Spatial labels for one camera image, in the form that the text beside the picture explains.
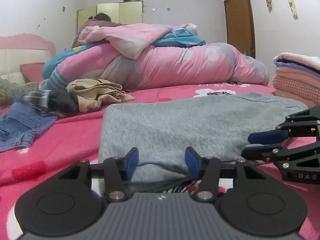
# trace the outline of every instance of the blue jeans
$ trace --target blue jeans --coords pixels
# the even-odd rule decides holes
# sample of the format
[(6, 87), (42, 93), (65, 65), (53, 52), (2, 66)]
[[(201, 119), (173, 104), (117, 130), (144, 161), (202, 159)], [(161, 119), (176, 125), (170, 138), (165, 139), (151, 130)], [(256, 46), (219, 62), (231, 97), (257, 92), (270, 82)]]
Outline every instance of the blue jeans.
[(31, 147), (56, 120), (56, 116), (40, 114), (30, 106), (14, 103), (0, 116), (0, 152)]

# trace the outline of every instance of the headboard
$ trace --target headboard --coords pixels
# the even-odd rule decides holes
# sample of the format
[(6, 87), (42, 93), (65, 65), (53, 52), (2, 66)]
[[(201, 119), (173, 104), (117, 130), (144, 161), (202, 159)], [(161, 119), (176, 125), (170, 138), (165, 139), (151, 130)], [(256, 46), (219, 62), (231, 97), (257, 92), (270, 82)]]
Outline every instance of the headboard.
[(0, 37), (0, 77), (23, 85), (21, 64), (47, 62), (55, 55), (54, 44), (38, 35), (21, 33)]

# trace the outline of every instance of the stack of folded clothes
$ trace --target stack of folded clothes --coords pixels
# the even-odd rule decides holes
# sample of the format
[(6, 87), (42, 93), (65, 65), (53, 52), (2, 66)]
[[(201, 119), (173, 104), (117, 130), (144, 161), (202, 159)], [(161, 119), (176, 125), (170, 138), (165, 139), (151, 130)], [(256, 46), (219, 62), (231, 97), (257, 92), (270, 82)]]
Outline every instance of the stack of folded clothes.
[(295, 99), (309, 108), (320, 105), (320, 58), (284, 52), (273, 61), (276, 96)]

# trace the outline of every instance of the person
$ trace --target person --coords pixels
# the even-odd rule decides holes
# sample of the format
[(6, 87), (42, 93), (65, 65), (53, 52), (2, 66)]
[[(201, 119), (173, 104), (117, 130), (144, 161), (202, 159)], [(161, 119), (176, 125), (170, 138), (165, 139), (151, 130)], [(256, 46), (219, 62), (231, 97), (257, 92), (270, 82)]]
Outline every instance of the person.
[(81, 31), (86, 28), (86, 27), (92, 27), (92, 26), (99, 26), (99, 27), (117, 27), (117, 26), (121, 26), (123, 24), (120, 23), (113, 23), (111, 21), (111, 18), (104, 13), (98, 13), (95, 17), (90, 17), (88, 18), (88, 20), (81, 26), (78, 34), (76, 35), (75, 40), (73, 41), (72, 44), (72, 49), (75, 47), (79, 47), (81, 46), (80, 44), (78, 44), (78, 38), (79, 35), (81, 33)]

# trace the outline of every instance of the pile of clothes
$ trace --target pile of clothes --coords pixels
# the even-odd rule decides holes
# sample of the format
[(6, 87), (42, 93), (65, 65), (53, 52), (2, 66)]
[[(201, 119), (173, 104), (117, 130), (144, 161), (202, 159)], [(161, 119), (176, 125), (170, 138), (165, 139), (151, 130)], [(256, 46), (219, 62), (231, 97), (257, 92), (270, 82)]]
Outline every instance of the pile of clothes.
[(78, 79), (65, 90), (36, 90), (15, 95), (0, 116), (0, 152), (31, 147), (58, 117), (99, 111), (103, 104), (134, 100), (122, 86), (103, 79)]
[(320, 105), (320, 58), (284, 52), (273, 61), (276, 96), (295, 99), (308, 108)]

